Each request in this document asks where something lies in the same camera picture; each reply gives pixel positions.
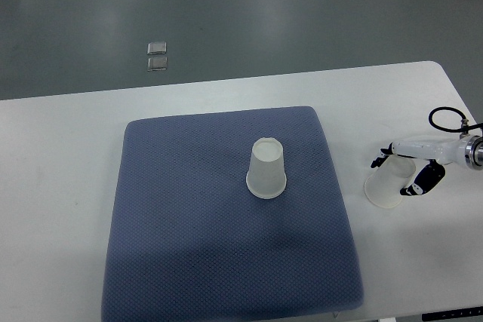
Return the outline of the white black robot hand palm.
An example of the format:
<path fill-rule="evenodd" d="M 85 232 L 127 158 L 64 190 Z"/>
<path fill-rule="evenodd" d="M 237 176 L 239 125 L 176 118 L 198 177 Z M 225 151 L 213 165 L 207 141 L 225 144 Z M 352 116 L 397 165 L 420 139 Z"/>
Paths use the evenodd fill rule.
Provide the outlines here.
<path fill-rule="evenodd" d="M 461 139 L 399 140 L 391 145 L 392 153 L 423 160 L 436 160 L 441 165 L 482 167 L 482 137 Z"/>

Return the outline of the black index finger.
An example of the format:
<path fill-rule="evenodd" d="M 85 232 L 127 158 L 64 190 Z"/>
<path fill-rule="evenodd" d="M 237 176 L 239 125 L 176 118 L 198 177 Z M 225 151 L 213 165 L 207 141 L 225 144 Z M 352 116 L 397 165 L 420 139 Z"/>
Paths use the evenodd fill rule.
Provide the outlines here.
<path fill-rule="evenodd" d="M 377 157 L 371 162 L 371 168 L 381 167 L 390 155 L 392 155 L 392 148 L 390 146 L 380 149 Z"/>

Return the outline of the black thumb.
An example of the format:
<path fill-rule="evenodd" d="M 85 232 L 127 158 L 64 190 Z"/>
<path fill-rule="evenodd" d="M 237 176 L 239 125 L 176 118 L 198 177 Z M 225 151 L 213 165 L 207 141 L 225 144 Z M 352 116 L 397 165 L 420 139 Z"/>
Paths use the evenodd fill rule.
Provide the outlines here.
<path fill-rule="evenodd" d="M 421 169 L 414 181 L 400 190 L 403 196 L 421 196 L 430 192 L 445 177 L 445 167 L 436 160 L 429 160 L 429 163 Z"/>

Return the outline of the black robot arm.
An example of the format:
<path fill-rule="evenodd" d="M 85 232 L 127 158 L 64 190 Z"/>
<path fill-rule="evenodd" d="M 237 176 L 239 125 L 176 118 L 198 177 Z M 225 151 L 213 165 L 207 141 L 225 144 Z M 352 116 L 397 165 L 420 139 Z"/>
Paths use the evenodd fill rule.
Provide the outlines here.
<path fill-rule="evenodd" d="M 445 165 L 458 164 L 471 170 L 482 169 L 482 138 L 465 136 L 458 140 L 399 140 L 381 149 L 371 168 L 381 167 L 392 155 L 422 159 L 428 164 L 412 184 L 400 190 L 403 196 L 420 196 L 435 188 L 445 177 Z"/>

